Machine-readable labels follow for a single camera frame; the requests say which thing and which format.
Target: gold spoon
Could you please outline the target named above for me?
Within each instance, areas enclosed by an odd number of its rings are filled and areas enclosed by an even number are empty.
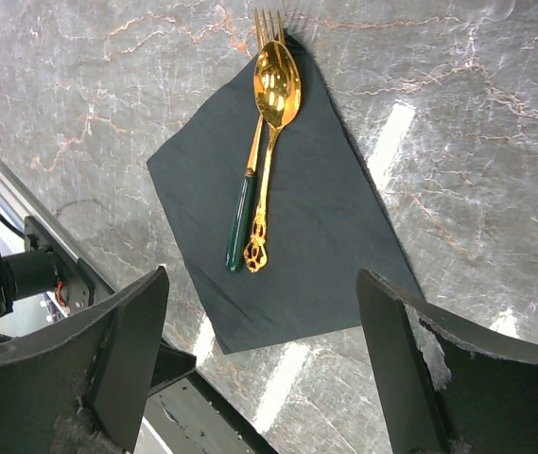
[[[269,191],[270,161],[282,129],[288,125],[300,109],[302,84],[298,68],[287,50],[286,37],[281,23],[281,15],[277,12],[279,36],[275,36],[272,16],[269,11],[270,29],[262,13],[265,30],[272,33],[260,54],[254,70],[253,89],[256,105],[264,120],[269,124],[269,146],[265,157],[265,166],[260,186],[260,199],[256,205],[250,242],[246,246],[243,257],[251,272],[257,272],[267,264],[267,193]]]

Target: spoon bowl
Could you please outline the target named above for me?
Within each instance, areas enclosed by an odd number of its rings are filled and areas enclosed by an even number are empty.
[[[283,44],[268,42],[258,55],[253,77],[256,106],[269,125],[280,130],[300,109],[302,84],[294,59]]]

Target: fork tines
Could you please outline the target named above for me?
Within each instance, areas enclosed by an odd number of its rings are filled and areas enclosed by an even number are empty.
[[[269,41],[278,41],[279,43],[286,44],[286,34],[284,32],[284,26],[281,21],[281,13],[277,12],[277,32],[275,33],[275,24],[272,18],[272,12],[269,9],[269,21],[267,22],[267,15],[263,9],[260,9],[260,16],[262,17],[262,25],[260,26],[260,20],[258,18],[258,10],[254,9],[253,19],[256,22],[256,38],[258,39],[258,45],[262,47]]]

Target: gold fork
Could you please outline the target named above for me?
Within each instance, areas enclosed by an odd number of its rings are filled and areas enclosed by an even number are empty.
[[[281,22],[281,14],[277,11],[277,28],[269,10],[269,23],[262,11],[264,32],[262,47],[254,70],[253,88],[256,105],[260,114],[269,124],[270,137],[265,165],[260,186],[260,198],[256,205],[250,242],[243,251],[246,266],[251,272],[257,272],[267,264],[267,195],[269,191],[270,162],[272,153],[283,128],[288,125],[300,109],[302,84],[296,63],[286,47],[286,35]]]
[[[258,10],[253,12],[254,21],[256,22],[256,40],[258,42],[258,54],[264,47],[264,38],[260,30],[260,21],[258,20]],[[252,148],[248,165],[241,184],[241,191],[237,199],[237,206],[234,212],[233,224],[231,226],[231,235],[225,256],[225,265],[230,272],[238,272],[243,265],[243,247],[246,244],[248,233],[250,232],[250,223],[252,221],[252,206],[256,195],[256,163],[258,162],[258,149],[260,148],[260,135],[262,134],[262,114],[258,115],[256,132],[253,135]]]

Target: red wire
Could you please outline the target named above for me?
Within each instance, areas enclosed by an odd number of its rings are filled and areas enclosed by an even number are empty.
[[[57,302],[62,307],[67,307],[67,304],[62,299],[61,290],[62,290],[62,281],[59,281],[59,284],[57,285],[57,291],[56,291]]]

